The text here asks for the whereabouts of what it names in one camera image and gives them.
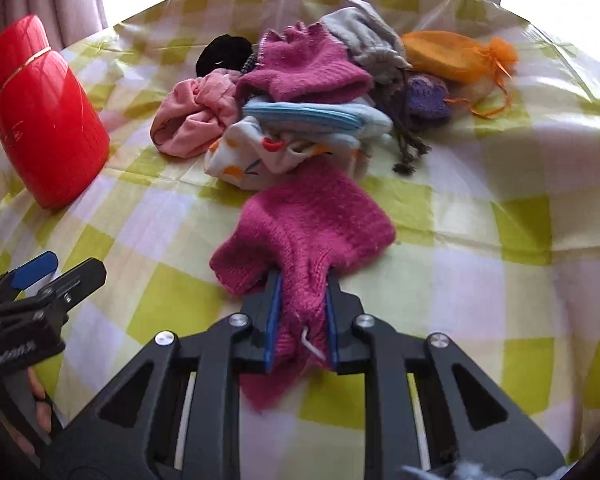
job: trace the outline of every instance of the gray fuzzy fabric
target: gray fuzzy fabric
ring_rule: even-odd
[[[400,36],[367,2],[345,1],[353,7],[336,10],[320,21],[344,43],[353,61],[369,72],[375,82],[381,85],[400,82],[400,70],[411,68]]]
[[[567,474],[572,465],[566,465],[556,470],[549,476],[539,478],[538,480],[560,480]],[[442,478],[436,474],[415,467],[403,466],[402,471],[410,473],[409,480],[500,480],[495,476],[491,476],[482,470],[482,466],[471,462],[459,462],[456,464],[454,472],[448,478]]]

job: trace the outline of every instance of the pile of clothes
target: pile of clothes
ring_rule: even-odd
[[[503,40],[483,46],[443,31],[401,38],[370,4],[346,1],[350,7],[309,26],[268,30],[255,48],[245,38],[215,38],[198,59],[198,77],[162,102],[150,131],[158,150],[204,154],[210,176],[263,190],[320,154],[360,178],[373,143],[393,134],[401,153],[394,170],[410,174],[429,150],[420,133],[465,101],[449,97],[448,82],[486,76],[507,93],[501,74],[517,56]],[[480,115],[508,105],[507,95],[499,110]]]
[[[203,50],[198,78],[179,82],[151,127],[158,150],[204,156],[205,172],[259,191],[209,262],[232,294],[247,294],[275,266],[282,311],[274,368],[241,386],[258,410],[272,406],[310,365],[330,366],[324,296],[330,269],[353,272],[395,240],[384,211],[355,179],[375,142],[393,135],[409,174],[429,147],[418,134],[449,120],[448,83],[502,74],[517,61],[499,38],[484,46],[452,32],[400,37],[371,5],[351,5],[306,26],[268,30],[255,49],[220,36]]]

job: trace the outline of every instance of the white cable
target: white cable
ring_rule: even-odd
[[[314,345],[312,345],[309,340],[306,338],[306,335],[309,333],[309,327],[305,326],[302,329],[302,335],[300,337],[300,341],[302,342],[302,344],[304,346],[306,346],[306,348],[308,349],[309,352],[311,352],[312,354],[314,354],[316,357],[320,358],[323,361],[326,361],[327,358],[324,356],[324,354],[322,353],[322,351],[319,348],[316,348]]]

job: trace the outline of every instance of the metal screw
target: metal screw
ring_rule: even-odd
[[[429,343],[436,348],[446,348],[449,346],[449,338],[442,332],[436,332],[429,336]]]
[[[173,332],[163,330],[155,335],[155,342],[157,342],[160,346],[169,346],[171,343],[173,343],[175,337],[176,336],[173,335]]]
[[[356,325],[360,328],[369,328],[376,324],[376,319],[371,314],[360,314],[356,318]]]
[[[246,314],[231,314],[229,316],[229,324],[231,326],[247,326],[249,318]]]

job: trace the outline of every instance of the pink scrunchie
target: pink scrunchie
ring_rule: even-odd
[[[217,68],[174,86],[151,125],[151,140],[158,150],[181,158],[205,153],[240,118],[234,97],[238,77],[240,72]]]

